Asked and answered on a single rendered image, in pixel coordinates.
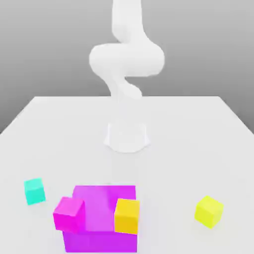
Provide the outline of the small orange cube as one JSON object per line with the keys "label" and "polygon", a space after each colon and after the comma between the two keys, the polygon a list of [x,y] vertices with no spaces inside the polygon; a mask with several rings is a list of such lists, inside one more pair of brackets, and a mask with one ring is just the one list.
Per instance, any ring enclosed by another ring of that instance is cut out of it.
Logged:
{"label": "small orange cube", "polygon": [[137,235],[139,212],[139,200],[119,198],[114,213],[115,232]]}

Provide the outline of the small magenta cube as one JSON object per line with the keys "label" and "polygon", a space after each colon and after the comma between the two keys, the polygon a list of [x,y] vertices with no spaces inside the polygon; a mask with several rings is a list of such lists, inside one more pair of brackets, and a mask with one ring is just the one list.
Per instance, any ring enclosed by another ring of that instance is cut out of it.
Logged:
{"label": "small magenta cube", "polygon": [[80,198],[63,196],[53,212],[56,230],[80,233],[85,226],[85,202]]}

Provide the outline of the small yellow cube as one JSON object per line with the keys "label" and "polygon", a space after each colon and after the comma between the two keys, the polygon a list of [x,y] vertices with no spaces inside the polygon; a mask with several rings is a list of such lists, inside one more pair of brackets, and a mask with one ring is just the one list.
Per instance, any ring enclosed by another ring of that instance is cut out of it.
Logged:
{"label": "small yellow cube", "polygon": [[197,203],[194,218],[212,229],[220,221],[223,209],[223,203],[207,195]]}

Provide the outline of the large purple box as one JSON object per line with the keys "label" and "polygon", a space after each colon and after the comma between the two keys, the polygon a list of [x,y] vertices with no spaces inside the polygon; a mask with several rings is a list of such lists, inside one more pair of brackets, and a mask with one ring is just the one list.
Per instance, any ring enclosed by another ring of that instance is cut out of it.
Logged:
{"label": "large purple box", "polygon": [[137,252],[137,235],[114,230],[117,201],[135,200],[134,185],[75,186],[72,197],[84,200],[85,224],[79,234],[63,232],[67,253]]}

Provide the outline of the small cyan cube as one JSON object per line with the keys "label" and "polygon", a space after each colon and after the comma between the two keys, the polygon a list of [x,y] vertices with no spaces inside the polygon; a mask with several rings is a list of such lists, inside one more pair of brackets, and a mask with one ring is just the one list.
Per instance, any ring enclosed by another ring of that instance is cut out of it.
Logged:
{"label": "small cyan cube", "polygon": [[46,200],[44,186],[41,178],[25,181],[24,191],[28,205],[40,203]]}

